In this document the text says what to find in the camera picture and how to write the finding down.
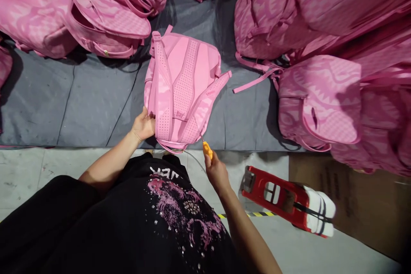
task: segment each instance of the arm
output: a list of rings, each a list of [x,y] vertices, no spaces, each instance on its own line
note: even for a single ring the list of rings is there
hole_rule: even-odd
[[[101,194],[106,193],[117,180],[138,145],[154,135],[155,119],[147,116],[147,108],[135,119],[133,128],[110,151],[96,160],[79,178],[95,187]]]
[[[250,272],[281,274],[273,254],[232,190],[226,165],[218,159],[215,152],[213,152],[212,161],[208,155],[205,155],[205,161],[208,179],[226,212],[234,246],[246,261]]]

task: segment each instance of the gray cloth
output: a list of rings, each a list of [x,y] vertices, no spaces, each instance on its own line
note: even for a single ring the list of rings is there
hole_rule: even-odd
[[[214,103],[205,140],[215,150],[300,151],[281,137],[278,97],[267,79],[234,94],[232,89],[260,75],[235,59],[234,7],[237,0],[167,0],[152,30],[173,32],[210,43],[221,53],[221,70],[232,71]],[[67,59],[43,59],[11,50],[14,64],[1,90],[3,133],[8,146],[114,146],[130,130],[143,107],[148,47],[129,60],[112,60],[77,48]],[[160,148],[155,138],[142,148]],[[200,149],[200,142],[189,148]]]

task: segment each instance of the cardboard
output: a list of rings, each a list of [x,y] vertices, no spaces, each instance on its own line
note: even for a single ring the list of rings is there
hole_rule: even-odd
[[[354,171],[329,155],[291,153],[289,180],[326,193],[335,228],[399,261],[410,235],[411,179],[384,170]]]

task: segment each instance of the yellow tool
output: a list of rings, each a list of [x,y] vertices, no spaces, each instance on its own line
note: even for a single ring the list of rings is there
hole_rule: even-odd
[[[204,138],[201,134],[200,134],[200,136],[201,136],[201,139],[203,140],[203,153],[204,153],[204,155],[208,155],[210,157],[211,161],[213,161],[213,150],[211,150],[208,143],[204,141]]]

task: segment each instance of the backpack strap buckle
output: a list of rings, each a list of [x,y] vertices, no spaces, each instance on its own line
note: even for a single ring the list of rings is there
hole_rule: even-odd
[[[152,38],[154,42],[161,41],[161,34],[158,31],[153,31]]]

